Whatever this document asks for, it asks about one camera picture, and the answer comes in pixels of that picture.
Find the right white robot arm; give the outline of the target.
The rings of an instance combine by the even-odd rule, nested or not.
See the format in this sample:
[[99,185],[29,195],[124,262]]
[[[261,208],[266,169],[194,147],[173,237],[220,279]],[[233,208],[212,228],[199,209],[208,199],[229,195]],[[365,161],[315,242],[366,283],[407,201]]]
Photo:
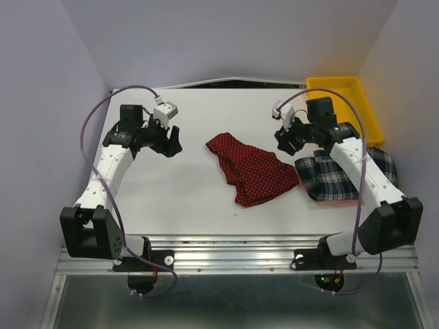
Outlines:
[[359,205],[366,208],[366,219],[357,221],[352,232],[324,238],[325,245],[316,250],[319,265],[332,267],[341,255],[375,255],[415,242],[423,204],[387,179],[352,124],[338,123],[331,98],[307,101],[307,123],[286,101],[276,103],[272,116],[282,122],[275,134],[279,150],[293,156],[307,143],[319,145],[345,172],[359,193]]

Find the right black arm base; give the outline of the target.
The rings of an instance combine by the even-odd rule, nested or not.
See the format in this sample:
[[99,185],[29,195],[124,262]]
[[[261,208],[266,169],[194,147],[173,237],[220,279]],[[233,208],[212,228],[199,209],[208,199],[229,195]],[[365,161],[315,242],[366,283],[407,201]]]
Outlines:
[[314,280],[323,291],[339,293],[344,286],[344,271],[357,268],[355,257],[350,254],[334,256],[329,250],[327,238],[320,238],[312,249],[295,249],[289,265],[293,271],[317,271]]

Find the red polka dot skirt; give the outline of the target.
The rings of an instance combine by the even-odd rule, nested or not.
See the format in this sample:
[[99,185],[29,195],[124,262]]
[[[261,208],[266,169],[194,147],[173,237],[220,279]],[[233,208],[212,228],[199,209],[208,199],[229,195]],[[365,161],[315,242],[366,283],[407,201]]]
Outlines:
[[299,185],[294,166],[276,154],[221,133],[206,143],[215,154],[227,184],[235,187],[235,203],[245,208],[275,199]]

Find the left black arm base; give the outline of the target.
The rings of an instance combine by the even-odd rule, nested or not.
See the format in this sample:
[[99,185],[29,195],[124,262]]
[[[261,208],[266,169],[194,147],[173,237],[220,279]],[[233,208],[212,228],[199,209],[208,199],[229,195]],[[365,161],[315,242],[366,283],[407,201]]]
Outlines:
[[[178,276],[174,271],[174,251],[172,249],[154,250],[151,241],[142,237],[143,244],[141,255],[133,256],[129,252],[113,261],[112,271],[115,273],[126,273],[127,286],[132,295],[139,298],[159,297],[172,290]],[[153,292],[158,288],[159,273],[168,273],[174,277],[174,281],[168,288],[159,292]]]

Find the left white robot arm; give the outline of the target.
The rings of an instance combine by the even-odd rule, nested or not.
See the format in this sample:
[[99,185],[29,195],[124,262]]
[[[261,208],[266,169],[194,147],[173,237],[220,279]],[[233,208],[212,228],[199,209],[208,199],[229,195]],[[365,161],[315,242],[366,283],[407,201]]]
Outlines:
[[122,105],[119,121],[106,134],[97,166],[72,207],[60,213],[69,255],[73,258],[116,259],[124,250],[125,234],[115,208],[122,179],[144,147],[171,158],[182,151],[180,129],[169,122],[178,114],[171,102],[156,105],[144,119],[142,105]]

